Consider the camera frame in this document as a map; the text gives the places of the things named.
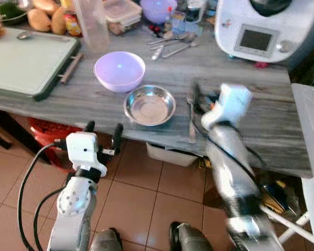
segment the kitchen counter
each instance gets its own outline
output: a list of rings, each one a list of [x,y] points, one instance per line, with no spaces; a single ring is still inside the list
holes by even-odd
[[[58,85],[46,100],[35,102],[21,97],[0,95],[0,110],[23,116],[84,127],[95,120],[96,130],[112,133],[116,123],[124,124],[124,137],[205,154],[205,139],[189,144],[189,107],[185,97],[191,80],[196,78],[203,90],[218,90],[222,82],[247,86],[254,99],[240,122],[245,143],[267,162],[267,168],[300,177],[311,177],[305,142],[285,67],[270,65],[257,69],[253,62],[231,59],[223,53],[206,29],[196,48],[180,52],[169,59],[151,60],[145,45],[151,36],[140,28],[120,37],[111,36],[109,51],[129,51],[142,57],[147,71],[142,84],[159,85],[176,99],[176,112],[170,121],[156,127],[130,122],[123,112],[127,94],[112,93],[94,77],[97,58],[85,57],[67,85]]]

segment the plastic bowl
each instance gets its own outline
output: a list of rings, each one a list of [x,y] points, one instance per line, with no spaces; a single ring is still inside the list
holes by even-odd
[[[160,25],[165,22],[169,12],[167,11],[168,7],[172,7],[172,13],[177,8],[176,0],[141,0],[141,7],[145,17],[157,24]]]
[[[116,93],[134,90],[145,74],[145,63],[139,56],[116,51],[98,59],[94,65],[94,75],[107,89]]]

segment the stainless steel bowl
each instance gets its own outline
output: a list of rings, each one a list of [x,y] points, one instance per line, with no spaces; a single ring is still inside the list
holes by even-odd
[[[167,122],[176,109],[176,100],[162,87],[143,85],[125,99],[125,114],[144,126],[157,126]]]

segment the knob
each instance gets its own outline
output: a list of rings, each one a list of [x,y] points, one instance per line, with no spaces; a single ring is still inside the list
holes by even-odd
[[[283,40],[277,44],[277,50],[281,53],[289,52],[292,49],[292,43],[287,40]]]

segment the green cutting board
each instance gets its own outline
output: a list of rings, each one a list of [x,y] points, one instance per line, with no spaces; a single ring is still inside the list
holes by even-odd
[[[19,40],[16,37],[24,30],[5,30],[0,38],[0,93],[35,100],[46,98],[59,80],[57,75],[64,72],[70,57],[78,51],[79,41],[68,37],[67,42],[62,42],[41,36]]]

